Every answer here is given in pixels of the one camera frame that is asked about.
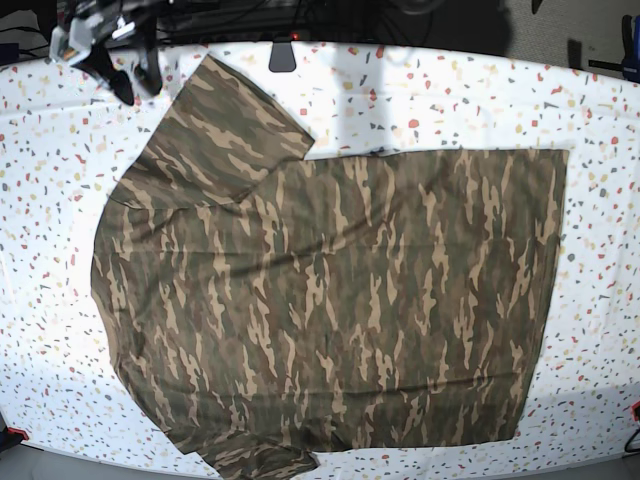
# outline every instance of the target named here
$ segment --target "gray floor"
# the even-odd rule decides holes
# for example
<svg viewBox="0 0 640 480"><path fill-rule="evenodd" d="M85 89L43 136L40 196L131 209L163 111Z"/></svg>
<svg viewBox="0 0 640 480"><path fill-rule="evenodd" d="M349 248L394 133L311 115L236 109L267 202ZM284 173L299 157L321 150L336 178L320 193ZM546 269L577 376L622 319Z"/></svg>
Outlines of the gray floor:
<svg viewBox="0 0 640 480"><path fill-rule="evenodd" d="M625 14L640 15L640 1L543 0L533 15L531 0L446 0L435 11L426 46L596 72L589 59L622 60ZM569 41L579 46L579 65L570 65Z"/></svg>
<svg viewBox="0 0 640 480"><path fill-rule="evenodd" d="M0 454L0 478L11 480L179 480L186 477L146 473L17 446ZM500 478L536 480L640 480L640 455L537 475Z"/></svg>

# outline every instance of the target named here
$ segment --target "camouflage pattern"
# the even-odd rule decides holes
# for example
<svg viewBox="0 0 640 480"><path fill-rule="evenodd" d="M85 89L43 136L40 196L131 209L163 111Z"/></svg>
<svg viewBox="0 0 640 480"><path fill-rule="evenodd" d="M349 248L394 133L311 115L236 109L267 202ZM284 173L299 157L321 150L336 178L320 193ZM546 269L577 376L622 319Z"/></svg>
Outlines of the camouflage pattern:
<svg viewBox="0 0 640 480"><path fill-rule="evenodd" d="M183 452L286 479L309 452L513 437L560 243L567 153L303 161L207 59L95 241L115 370Z"/></svg>

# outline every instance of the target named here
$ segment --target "white speckled tablecloth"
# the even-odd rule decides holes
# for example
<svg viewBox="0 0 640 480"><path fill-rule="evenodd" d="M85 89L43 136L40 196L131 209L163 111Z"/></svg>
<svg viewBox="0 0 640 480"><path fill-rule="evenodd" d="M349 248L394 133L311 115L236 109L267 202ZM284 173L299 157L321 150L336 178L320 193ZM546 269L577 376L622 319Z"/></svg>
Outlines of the white speckled tablecloth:
<svg viewBox="0 0 640 480"><path fill-rule="evenodd" d="M270 44L209 49L309 130L310 159L380 149L571 150L558 274L516 438L322 454L321 467L302 477L465 478L621 453L634 429L629 407L640 399L638 85L454 52L294 50L297 70L274 74ZM0 409L30 445L216 475L197 455L181 455L124 391L89 285L108 192L206 52L166 51L163 93L132 108L66 67L0 69ZM133 58L118 63L130 69Z"/></svg>

